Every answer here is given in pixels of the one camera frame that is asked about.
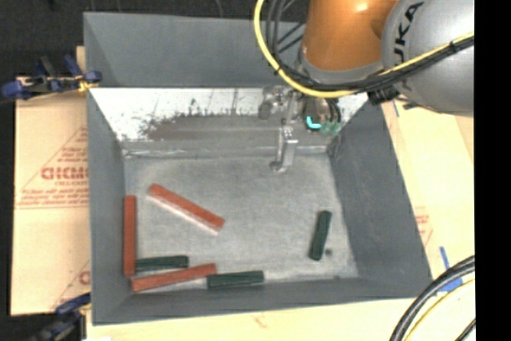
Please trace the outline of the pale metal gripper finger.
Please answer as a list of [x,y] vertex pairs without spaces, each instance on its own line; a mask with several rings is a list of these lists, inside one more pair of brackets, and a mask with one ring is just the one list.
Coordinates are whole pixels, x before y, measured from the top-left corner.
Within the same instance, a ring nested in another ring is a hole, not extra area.
[[285,144],[285,167],[289,168],[293,165],[295,158],[296,147],[298,146],[299,140],[295,138],[286,139]]
[[283,170],[284,153],[287,146],[287,129],[281,127],[277,141],[277,150],[275,159],[270,163],[272,172],[278,173]]

